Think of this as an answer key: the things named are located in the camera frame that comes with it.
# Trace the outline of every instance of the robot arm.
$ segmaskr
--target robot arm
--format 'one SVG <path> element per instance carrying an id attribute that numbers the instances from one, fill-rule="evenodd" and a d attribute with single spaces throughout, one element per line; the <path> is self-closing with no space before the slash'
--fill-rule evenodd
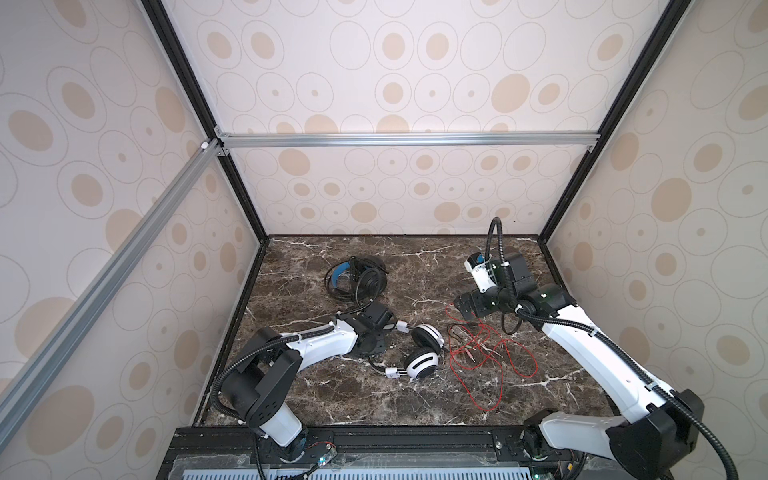
<path id="1" fill-rule="evenodd" d="M 509 261 L 483 261 L 476 254 L 467 259 L 465 268 L 478 286 L 454 300 L 466 320 L 497 311 L 529 319 L 597 380 L 620 413 L 614 417 L 594 417 L 554 410 L 539 412 L 525 423 L 523 441 L 532 458 L 546 456 L 551 449 L 574 449 L 614 459 L 635 478 L 653 480 L 694 450 L 697 429 L 657 388 L 683 403 L 700 420 L 703 403 L 699 397 L 690 390 L 675 392 L 638 366 L 650 379 L 644 381 L 600 338 L 600 329 L 562 287 L 549 284 L 536 288 L 519 253 L 513 253 Z M 498 274 L 502 268 L 510 270 L 508 276 Z M 506 285 L 504 278 L 509 278 L 511 285 Z M 567 319 L 580 324 L 580 328 L 535 322 L 536 318 Z"/>
<path id="2" fill-rule="evenodd" d="M 303 451 L 306 440 L 301 421 L 285 404 L 296 374 L 332 356 L 349 354 L 367 358 L 384 353 L 384 337 L 396 325 L 392 312 L 372 301 L 356 314 L 337 313 L 329 325 L 299 333 L 278 333 L 264 327 L 246 343 L 242 352 L 253 352 L 287 336 L 298 339 L 238 365 L 223 381 L 221 393 L 252 430 L 274 440 L 282 458 L 293 460 Z M 269 369 L 264 372 L 259 364 Z"/>

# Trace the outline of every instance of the wall panel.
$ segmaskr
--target wall panel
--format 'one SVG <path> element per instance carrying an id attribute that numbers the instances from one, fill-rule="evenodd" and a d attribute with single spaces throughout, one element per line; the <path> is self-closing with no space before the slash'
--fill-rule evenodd
<path id="1" fill-rule="evenodd" d="M 588 130 L 666 0 L 166 0 L 224 131 Z"/>
<path id="2" fill-rule="evenodd" d="M 0 392 L 201 142 L 130 0 L 0 15 Z"/>
<path id="3" fill-rule="evenodd" d="M 535 235 L 584 145 L 233 149 L 267 233 Z"/>
<path id="4" fill-rule="evenodd" d="M 213 161 L 0 455 L 0 478 L 155 478 L 256 255 L 234 201 Z"/>
<path id="5" fill-rule="evenodd" d="M 768 2 L 699 2 L 549 246 L 635 359 L 704 400 L 741 478 L 768 451 Z M 722 478 L 703 440 L 675 478 Z"/>

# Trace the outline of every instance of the red wire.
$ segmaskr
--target red wire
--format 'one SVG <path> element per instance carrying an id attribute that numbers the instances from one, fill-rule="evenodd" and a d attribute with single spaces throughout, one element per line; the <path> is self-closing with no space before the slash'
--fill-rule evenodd
<path id="1" fill-rule="evenodd" d="M 451 315 L 451 314 L 448 312 L 448 307 L 449 307 L 449 306 L 453 306 L 453 303 L 450 303 L 449 305 L 446 305 L 446 306 L 445 306 L 445 314 L 446 314 L 446 315 L 447 315 L 447 316 L 448 316 L 450 319 L 453 319 L 453 320 L 454 320 L 454 321 L 456 321 L 457 323 L 467 323 L 467 322 L 465 322 L 463 319 L 457 319 L 457 318 L 455 318 L 453 315 Z M 509 363 L 512 365 L 512 369 L 513 369 L 513 370 L 515 371 L 515 373 L 517 373 L 517 374 L 518 374 L 520 377 L 523 377 L 523 378 L 526 378 L 526 379 L 530 379 L 532 376 L 536 375 L 536 372 L 538 372 L 538 362 L 536 362 L 536 357 L 533 355 L 533 353 L 531 353 L 531 351 L 530 351 L 530 350 L 528 350 L 527 348 L 525 348 L 525 347 L 524 347 L 522 344 L 520 344 L 519 342 L 515 342 L 513 339 L 505 339 L 505 338 L 502 338 L 502 335 L 501 335 L 501 333 L 499 333 L 499 332 L 498 332 L 498 331 L 497 331 L 495 328 L 493 328 L 492 326 L 488 325 L 487 323 L 483 323 L 483 322 L 479 322 L 479 321 L 478 321 L 478 327 L 480 327 L 480 332 L 478 332 L 478 334 L 477 334 L 477 335 L 472 335 L 472 332 L 470 332 L 470 331 L 469 331 L 469 328 L 467 328 L 466 326 L 463 326 L 463 325 L 457 325 L 457 326 L 458 326 L 458 327 L 461 327 L 461 328 L 463 328 L 463 329 L 464 329 L 464 330 L 467 332 L 467 334 L 469 335 L 469 339 L 470 339 L 470 340 L 469 340 L 467 343 L 464 343 L 463 345 L 461 345 L 460 347 L 458 347 L 458 348 L 454 349 L 454 348 L 453 348 L 453 345 L 452 345 L 452 341 L 451 341 L 451 340 L 452 340 L 452 337 L 451 337 L 451 335 L 450 335 L 450 332 L 449 332 L 449 335 L 448 335 L 448 350 L 449 350 L 449 354 L 450 354 L 450 358 L 449 358 L 449 366 L 451 367 L 451 371 L 453 372 L 453 374 L 456 376 L 456 379 L 458 379 L 458 381 L 459 381 L 459 382 L 462 384 L 462 386 L 464 387 L 464 390 L 466 390 L 466 391 L 467 391 L 467 394 L 469 395 L 469 398 L 472 400 L 472 403 L 474 403 L 474 404 L 475 404 L 475 406 L 476 406 L 477 408 L 481 409 L 483 412 L 491 412 L 491 411 L 495 410 L 495 409 L 496 409 L 496 407 L 498 407 L 498 406 L 499 406 L 499 404 L 501 404 L 501 403 L 502 403 L 502 394 L 503 394 L 503 392 L 504 392 L 504 367 L 503 367 L 502 363 L 501 363 L 501 362 L 499 362 L 499 361 L 498 361 L 496 358 L 494 358 L 494 356 L 493 356 L 493 354 L 494 354 L 494 353 L 496 353 L 496 349 L 497 349 L 497 348 L 498 348 L 500 345 L 503 345 L 503 346 L 504 346 L 504 350 L 507 352 L 507 358 L 509 359 Z M 489 349 L 489 348 L 488 348 L 488 347 L 485 345 L 485 343 L 486 343 L 486 342 L 488 342 L 488 341 L 489 341 L 489 340 L 490 340 L 490 339 L 491 339 L 491 338 L 492 338 L 494 335 L 496 335 L 496 336 L 499 338 L 499 341 L 498 341 L 498 342 L 497 342 L 497 343 L 496 343 L 496 344 L 493 346 L 493 348 L 492 348 L 492 349 Z M 535 368 L 534 368 L 534 371 L 533 371 L 533 373 L 532 373 L 531 375 L 523 375 L 523 374 L 522 374 L 522 373 L 520 373 L 520 372 L 518 371 L 518 369 L 515 367 L 515 363 L 514 363 L 514 362 L 512 362 L 512 355 L 511 355 L 511 353 L 509 352 L 509 348 L 507 347 L 507 343 L 508 343 L 508 342 L 512 342 L 512 343 L 514 343 L 514 344 L 516 344 L 516 345 L 520 346 L 520 347 L 521 347 L 523 350 L 525 350 L 525 352 L 526 352 L 526 353 L 527 353 L 527 354 L 528 354 L 528 355 L 529 355 L 529 356 L 530 356 L 530 357 L 533 359 L 533 363 L 534 363 L 534 367 L 535 367 Z M 463 352 L 467 352 L 467 353 L 468 353 L 468 350 L 469 350 L 470 348 L 472 348 L 472 347 L 471 347 L 471 345 L 474 345 L 474 347 L 477 349 L 478 353 L 481 353 L 481 354 L 482 354 L 482 355 L 483 355 L 485 358 L 484 358 L 484 359 L 483 359 L 483 360 L 482 360 L 480 363 L 478 363 L 477 365 L 474 365 L 474 366 L 465 366 L 465 365 L 462 365 L 462 364 L 461 364 L 461 362 L 459 362 L 459 361 L 456 359 L 456 356 L 457 356 L 459 353 L 463 353 Z M 499 385 L 499 389 L 498 389 L 498 400 L 496 401 L 496 403 L 495 403 L 495 404 L 494 404 L 494 405 L 493 405 L 493 406 L 492 406 L 490 409 L 484 409 L 483 407 L 481 407 L 480 405 L 478 405 L 478 403 L 475 401 L 475 397 L 472 395 L 472 392 L 470 392 L 470 391 L 469 391 L 469 388 L 468 388 L 468 387 L 467 387 L 467 385 L 464 383 L 464 381 L 462 380 L 462 378 L 461 378 L 460 376 L 458 376 L 458 373 L 457 373 L 457 372 L 456 372 L 456 370 L 453 368 L 453 366 L 454 366 L 454 364 L 456 364 L 456 365 L 457 365 L 457 366 L 458 366 L 460 369 L 464 369 L 464 370 L 474 370 L 474 369 L 476 369 L 476 368 L 478 368 L 478 367 L 480 367 L 480 366 L 484 365 L 484 364 L 485 364 L 485 362 L 487 362 L 487 361 L 489 361 L 489 360 L 491 360 L 491 361 L 492 361 L 492 362 L 494 362 L 496 365 L 498 365 L 499 369 L 501 370 L 501 374 L 502 374 L 502 381 L 501 381 L 501 383 L 500 383 L 500 385 Z"/>
<path id="2" fill-rule="evenodd" d="M 308 449 L 311 449 L 313 446 L 315 446 L 315 445 L 320 445 L 321 443 L 327 443 L 328 445 L 331 445 L 332 447 L 336 447 L 336 446 L 333 444 L 333 442 L 324 442 L 324 441 L 322 441 L 322 440 L 321 440 L 320 442 L 314 442 L 312 445 L 308 446 L 307 448 L 308 448 Z"/>

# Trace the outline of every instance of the aluminum frame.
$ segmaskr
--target aluminum frame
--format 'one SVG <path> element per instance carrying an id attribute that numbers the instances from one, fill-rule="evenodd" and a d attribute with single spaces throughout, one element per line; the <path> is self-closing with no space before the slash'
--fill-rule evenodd
<path id="1" fill-rule="evenodd" d="M 131 232 L 126 243 L 80 295 L 47 343 L 25 365 L 0 403 L 0 453 L 27 419 L 65 363 L 104 312 L 123 282 L 149 250 L 157 235 L 208 164 L 222 154 L 217 139 L 208 140 Z"/>
<path id="2" fill-rule="evenodd" d="M 194 109 L 197 120 L 200 121 L 200 126 L 203 127 L 203 131 L 208 137 L 219 138 L 220 131 L 216 127 L 214 114 L 211 113 L 203 90 L 200 88 L 200 83 L 197 81 L 197 77 L 195 77 L 192 70 L 192 65 L 184 54 L 184 46 L 181 44 L 178 35 L 176 35 L 163 2 L 161 0 L 141 0 L 141 4 L 144 6 L 147 20 L 152 24 L 152 28 L 154 28 L 157 34 L 157 40 L 163 46 L 168 61 L 176 72 L 176 77 L 184 89 L 184 93 L 187 94 L 187 99 Z M 264 225 L 261 223 L 259 214 L 256 212 L 253 201 L 250 199 L 250 195 L 245 188 L 243 178 L 237 171 L 237 167 L 227 149 L 224 149 L 223 154 L 219 156 L 219 162 L 224 170 L 224 174 L 227 175 L 227 180 L 232 186 L 237 201 L 243 208 L 248 223 L 256 233 L 256 238 L 260 243 L 263 243 L 267 238 Z"/>
<path id="3" fill-rule="evenodd" d="M 446 145 L 595 145 L 596 131 L 445 132 L 401 134 L 228 134 L 225 148 L 263 147 L 438 147 Z"/>

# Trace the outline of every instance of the brown marble table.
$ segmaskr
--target brown marble table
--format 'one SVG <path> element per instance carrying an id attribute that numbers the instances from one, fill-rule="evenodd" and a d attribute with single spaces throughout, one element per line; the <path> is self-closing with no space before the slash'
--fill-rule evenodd
<path id="1" fill-rule="evenodd" d="M 296 332 L 326 323 L 326 317 L 344 305 L 326 293 L 323 275 L 329 266 L 365 253 L 381 256 L 389 271 L 389 284 L 380 300 L 411 326 L 429 323 L 437 327 L 447 341 L 446 330 L 453 320 L 446 316 L 445 305 L 474 286 L 464 260 L 484 248 L 484 237 L 273 238 L 230 358 L 263 326 Z M 513 250 L 523 253 L 539 284 L 552 281 L 534 240 L 508 238 L 505 251 Z M 498 314 L 484 321 L 501 331 Z M 509 323 L 511 329 L 515 321 Z M 505 364 L 504 389 L 501 405 L 490 412 L 472 404 L 446 365 L 447 355 L 441 357 L 435 375 L 424 380 L 387 379 L 365 360 L 333 357 L 300 372 L 286 402 L 307 425 L 514 425 L 546 407 L 610 415 L 601 387 L 559 345 L 528 324 L 512 338 L 533 352 L 538 371 L 531 378 L 522 378 L 508 359 L 497 357 Z M 409 335 L 398 332 L 388 340 L 392 346 L 383 362 L 402 368 L 403 359 L 415 346 Z M 533 372 L 534 364 L 523 349 L 515 346 L 510 353 L 520 373 Z M 472 362 L 465 354 L 459 358 Z M 501 382 L 497 364 L 456 370 L 480 406 L 496 403 Z M 232 419 L 215 411 L 209 411 L 203 421 L 204 425 L 231 423 Z"/>

